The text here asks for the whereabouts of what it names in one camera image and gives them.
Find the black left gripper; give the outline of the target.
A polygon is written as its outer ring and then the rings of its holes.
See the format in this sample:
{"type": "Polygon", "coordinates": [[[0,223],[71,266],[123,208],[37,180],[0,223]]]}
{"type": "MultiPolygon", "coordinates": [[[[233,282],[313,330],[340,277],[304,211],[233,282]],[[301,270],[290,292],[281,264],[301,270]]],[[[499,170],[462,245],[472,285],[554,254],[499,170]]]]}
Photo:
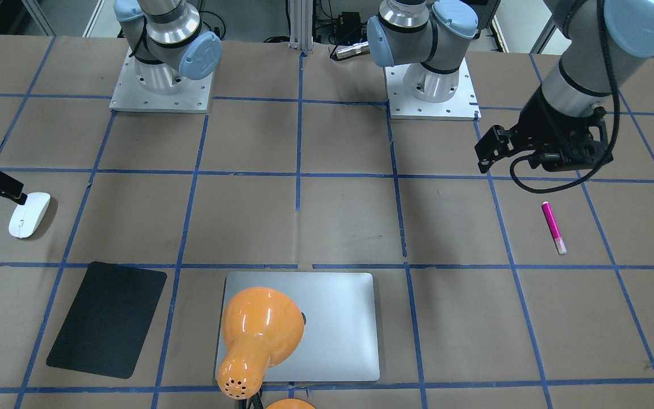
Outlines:
{"type": "Polygon", "coordinates": [[[532,151],[536,158],[530,166],[542,166],[550,173],[570,170],[591,170],[614,160],[607,153],[609,133],[605,124],[606,110],[595,108],[588,116],[573,117],[560,113],[537,89],[520,112],[516,125],[507,130],[490,127],[476,143],[477,165],[486,174],[496,161],[532,151]]]}

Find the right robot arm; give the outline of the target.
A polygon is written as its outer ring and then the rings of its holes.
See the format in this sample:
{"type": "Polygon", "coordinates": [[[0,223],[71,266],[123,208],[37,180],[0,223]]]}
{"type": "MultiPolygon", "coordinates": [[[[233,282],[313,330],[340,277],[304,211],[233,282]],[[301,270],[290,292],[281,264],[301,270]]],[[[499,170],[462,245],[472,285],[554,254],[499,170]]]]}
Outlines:
{"type": "Polygon", "coordinates": [[[186,1],[116,1],[114,13],[130,53],[111,108],[129,112],[199,113],[207,109],[220,37],[186,1]]]}

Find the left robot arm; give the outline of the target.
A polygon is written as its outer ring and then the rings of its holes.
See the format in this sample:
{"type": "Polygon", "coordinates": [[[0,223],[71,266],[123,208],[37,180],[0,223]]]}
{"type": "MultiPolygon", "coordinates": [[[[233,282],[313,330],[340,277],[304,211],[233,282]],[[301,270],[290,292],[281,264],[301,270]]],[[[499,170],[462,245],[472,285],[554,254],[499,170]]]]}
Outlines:
{"type": "Polygon", "coordinates": [[[522,151],[531,168],[550,173],[607,164],[613,159],[603,108],[613,94],[609,77],[621,86],[654,58],[654,1],[548,1],[547,7],[570,46],[517,124],[493,126],[475,145],[481,173],[522,151]]]}

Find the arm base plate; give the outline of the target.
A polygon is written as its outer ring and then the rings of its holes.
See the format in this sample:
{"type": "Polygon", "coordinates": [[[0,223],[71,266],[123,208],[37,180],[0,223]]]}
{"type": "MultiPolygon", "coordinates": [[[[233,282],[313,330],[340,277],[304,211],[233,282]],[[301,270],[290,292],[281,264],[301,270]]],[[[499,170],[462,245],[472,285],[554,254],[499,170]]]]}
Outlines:
{"type": "Polygon", "coordinates": [[[397,120],[473,121],[482,117],[467,60],[438,74],[420,63],[384,68],[390,116],[397,120]]]}
{"type": "Polygon", "coordinates": [[[130,57],[112,93],[110,109],[118,112],[206,114],[215,72],[201,80],[182,77],[165,64],[145,64],[130,57]]]}

